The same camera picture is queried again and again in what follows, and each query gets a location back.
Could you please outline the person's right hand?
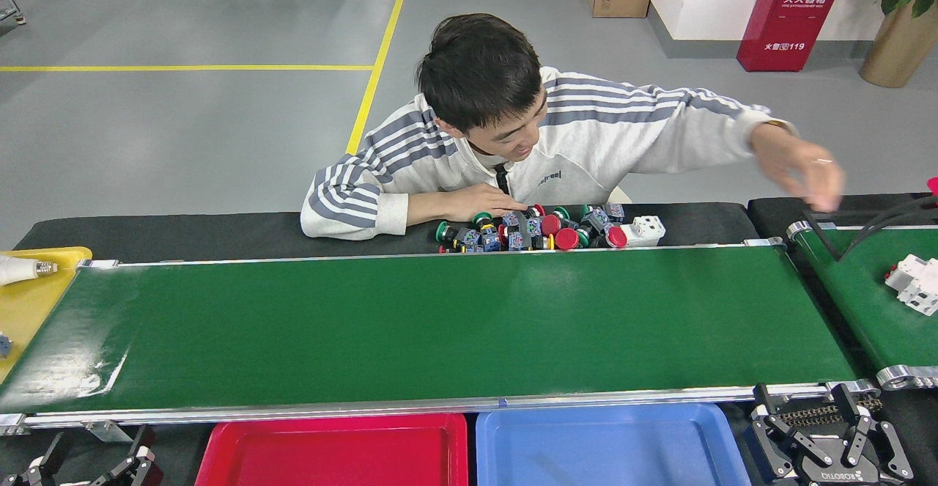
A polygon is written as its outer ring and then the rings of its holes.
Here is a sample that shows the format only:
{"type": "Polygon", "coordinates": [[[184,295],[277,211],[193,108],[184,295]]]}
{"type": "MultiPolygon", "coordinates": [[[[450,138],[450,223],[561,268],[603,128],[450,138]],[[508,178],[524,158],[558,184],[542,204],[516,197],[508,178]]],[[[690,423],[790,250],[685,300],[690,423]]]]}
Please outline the person's right hand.
{"type": "Polygon", "coordinates": [[[510,211],[526,210],[525,203],[518,202],[503,190],[478,183],[452,192],[441,193],[433,211],[437,218],[452,221],[471,221],[478,213],[501,215],[510,211]]]}

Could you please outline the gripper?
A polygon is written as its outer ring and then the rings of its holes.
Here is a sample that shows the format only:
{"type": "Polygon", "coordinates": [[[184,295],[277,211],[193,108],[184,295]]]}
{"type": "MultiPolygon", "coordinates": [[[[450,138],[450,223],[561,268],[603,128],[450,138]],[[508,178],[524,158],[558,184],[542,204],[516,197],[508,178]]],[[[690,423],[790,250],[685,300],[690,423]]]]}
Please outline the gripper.
{"type": "Polygon", "coordinates": [[[893,424],[878,421],[874,411],[882,407],[873,398],[861,405],[845,385],[832,389],[832,399],[848,424],[840,455],[832,458],[800,428],[797,417],[781,408],[767,385],[753,387],[755,407],[746,432],[750,450],[761,456],[761,473],[768,480],[797,479],[816,485],[876,485],[904,483],[914,473],[893,424]]]}

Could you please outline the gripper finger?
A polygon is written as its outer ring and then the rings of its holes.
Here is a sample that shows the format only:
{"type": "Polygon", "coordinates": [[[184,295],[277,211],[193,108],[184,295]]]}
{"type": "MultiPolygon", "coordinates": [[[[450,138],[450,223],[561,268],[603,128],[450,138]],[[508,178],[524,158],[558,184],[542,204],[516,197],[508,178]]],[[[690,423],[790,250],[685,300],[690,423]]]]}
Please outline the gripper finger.
{"type": "Polygon", "coordinates": [[[160,485],[163,472],[155,463],[154,442],[154,430],[140,428],[127,457],[111,471],[97,477],[92,485],[160,485]]]}
{"type": "Polygon", "coordinates": [[[66,433],[3,437],[2,485],[56,485],[73,440],[66,433]]]}

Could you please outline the person's left hand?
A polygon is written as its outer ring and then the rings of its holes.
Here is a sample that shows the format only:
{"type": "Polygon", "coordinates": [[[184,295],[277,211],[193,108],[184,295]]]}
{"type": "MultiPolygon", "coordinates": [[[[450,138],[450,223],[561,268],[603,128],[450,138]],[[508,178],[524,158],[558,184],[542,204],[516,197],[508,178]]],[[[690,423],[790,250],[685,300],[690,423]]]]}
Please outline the person's left hand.
{"type": "Polygon", "coordinates": [[[757,125],[748,142],[761,171],[784,191],[817,212],[840,208],[846,174],[830,151],[771,123],[757,125]]]}

